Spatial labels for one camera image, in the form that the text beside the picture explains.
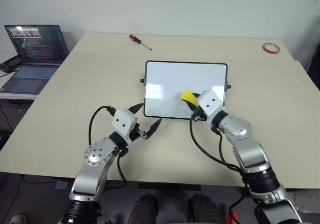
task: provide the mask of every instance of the laptop keyboard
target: laptop keyboard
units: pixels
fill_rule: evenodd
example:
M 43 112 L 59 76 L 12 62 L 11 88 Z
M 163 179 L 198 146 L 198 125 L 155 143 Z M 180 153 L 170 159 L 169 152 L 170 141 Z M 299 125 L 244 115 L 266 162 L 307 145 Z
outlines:
M 44 79 L 49 80 L 58 68 L 44 68 L 44 67 L 21 67 L 14 78 L 26 79 Z

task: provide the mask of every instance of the screwdriver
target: screwdriver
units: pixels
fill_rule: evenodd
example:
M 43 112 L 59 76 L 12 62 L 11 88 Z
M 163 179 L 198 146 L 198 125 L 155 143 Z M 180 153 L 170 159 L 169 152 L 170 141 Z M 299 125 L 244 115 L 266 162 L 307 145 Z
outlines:
M 150 49 L 147 45 L 143 44 L 142 41 L 141 41 L 140 39 L 138 39 L 136 36 L 130 35 L 129 38 L 130 38 L 132 41 L 134 41 L 134 42 L 136 42 L 136 43 L 138 43 L 138 44 L 142 44 L 142 45 L 145 46 L 146 48 Z

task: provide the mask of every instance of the yellow eraser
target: yellow eraser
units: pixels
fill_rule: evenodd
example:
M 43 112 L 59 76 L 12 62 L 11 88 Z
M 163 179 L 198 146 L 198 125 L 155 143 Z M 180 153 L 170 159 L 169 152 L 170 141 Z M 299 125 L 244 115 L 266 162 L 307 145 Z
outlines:
M 190 91 L 190 89 L 186 89 L 181 95 L 180 98 L 182 100 L 188 101 L 192 103 L 194 106 L 198 107 L 196 96 Z

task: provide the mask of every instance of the red screwdriver handle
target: red screwdriver handle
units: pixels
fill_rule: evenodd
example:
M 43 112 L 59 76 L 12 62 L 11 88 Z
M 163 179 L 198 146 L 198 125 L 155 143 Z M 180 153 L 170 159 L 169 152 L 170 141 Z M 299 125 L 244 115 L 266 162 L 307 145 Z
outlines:
M 136 42 L 136 43 L 138 43 L 138 44 L 141 44 L 141 40 L 138 39 L 136 36 L 134 36 L 134 35 L 129 35 L 129 38 L 130 38 L 132 41 L 134 41 L 134 42 Z

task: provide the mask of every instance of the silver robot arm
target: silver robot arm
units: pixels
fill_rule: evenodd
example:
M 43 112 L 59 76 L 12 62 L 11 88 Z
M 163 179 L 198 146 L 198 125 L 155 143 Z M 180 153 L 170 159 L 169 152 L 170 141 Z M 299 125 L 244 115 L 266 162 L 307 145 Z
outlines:
M 148 139 L 160 125 L 156 121 L 148 132 L 141 131 L 135 113 L 143 104 L 137 104 L 129 109 L 116 110 L 107 107 L 113 115 L 114 132 L 104 139 L 90 145 L 84 153 L 84 162 L 72 186 L 69 203 L 58 224 L 74 224 L 97 222 L 101 216 L 99 201 L 107 182 L 107 174 L 115 157 L 123 157 L 134 140 L 142 137 Z
M 233 145 L 243 173 L 242 179 L 249 185 L 250 194 L 258 204 L 254 210 L 258 222 L 302 222 L 284 186 L 278 182 L 263 147 L 254 139 L 250 124 L 226 113 L 222 102 L 212 90 L 204 91 L 197 97 L 196 103 L 198 107 L 194 117 L 205 119 L 213 132 L 219 129 Z

